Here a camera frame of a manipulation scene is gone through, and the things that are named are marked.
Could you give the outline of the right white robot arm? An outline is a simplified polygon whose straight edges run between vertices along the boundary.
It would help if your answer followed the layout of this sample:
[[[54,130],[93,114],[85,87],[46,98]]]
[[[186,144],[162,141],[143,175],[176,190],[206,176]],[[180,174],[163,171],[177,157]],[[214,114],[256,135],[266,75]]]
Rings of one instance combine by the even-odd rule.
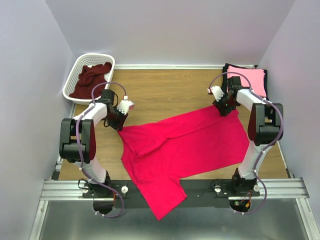
[[[227,81],[227,92],[210,83],[208,94],[213,95],[213,105],[222,117],[226,117],[238,106],[250,111],[247,127],[249,146],[245,157],[235,170],[226,190],[232,196],[259,194],[257,189],[258,173],[268,151],[283,137],[283,105],[272,103],[254,92],[252,84],[248,87],[241,83],[241,73],[236,73]]]

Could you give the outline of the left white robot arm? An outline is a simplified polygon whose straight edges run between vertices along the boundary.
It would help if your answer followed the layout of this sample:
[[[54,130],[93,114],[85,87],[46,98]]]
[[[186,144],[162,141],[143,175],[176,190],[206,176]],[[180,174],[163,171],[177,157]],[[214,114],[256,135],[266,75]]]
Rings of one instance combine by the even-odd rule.
[[[91,197],[108,198],[116,193],[111,190],[111,178],[97,160],[96,125],[103,121],[105,127],[121,131],[135,103],[125,95],[119,103],[114,103],[117,94],[104,89],[99,99],[94,99],[88,107],[73,118],[64,118],[60,125],[59,155],[75,164],[86,176],[82,187],[84,194]]]

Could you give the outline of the crimson red t shirt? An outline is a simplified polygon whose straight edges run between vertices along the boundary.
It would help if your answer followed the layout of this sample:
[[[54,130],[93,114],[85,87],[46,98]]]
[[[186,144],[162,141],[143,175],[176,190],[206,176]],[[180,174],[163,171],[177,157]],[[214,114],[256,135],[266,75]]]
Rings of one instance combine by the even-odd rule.
[[[158,220],[186,199],[182,178],[239,164],[249,147],[238,112],[221,116],[214,106],[118,134],[123,166]]]

